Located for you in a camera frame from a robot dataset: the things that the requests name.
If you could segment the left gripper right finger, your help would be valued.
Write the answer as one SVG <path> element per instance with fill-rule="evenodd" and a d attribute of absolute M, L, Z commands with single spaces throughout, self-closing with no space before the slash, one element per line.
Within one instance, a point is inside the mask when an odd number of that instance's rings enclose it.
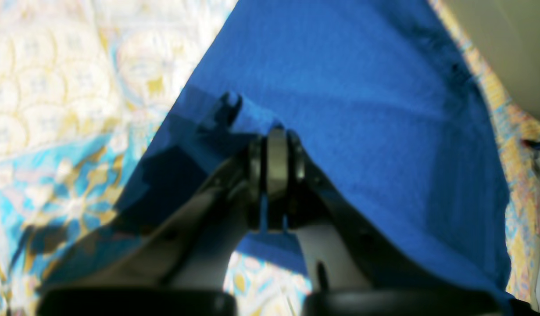
<path fill-rule="evenodd" d="M 296 234 L 315 292 L 304 316 L 506 316 L 488 292 L 451 284 L 396 248 L 334 187 L 286 132 L 286 227 Z"/>

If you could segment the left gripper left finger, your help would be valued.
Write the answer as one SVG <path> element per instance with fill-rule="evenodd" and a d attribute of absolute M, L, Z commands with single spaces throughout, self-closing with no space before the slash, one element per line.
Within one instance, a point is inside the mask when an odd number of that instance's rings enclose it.
<path fill-rule="evenodd" d="M 137 250 L 93 276 L 49 288 L 39 316 L 236 316 L 222 290 L 236 246 L 268 224 L 271 149 L 277 150 L 278 194 L 288 173 L 286 131 L 274 129 L 226 160 Z"/>

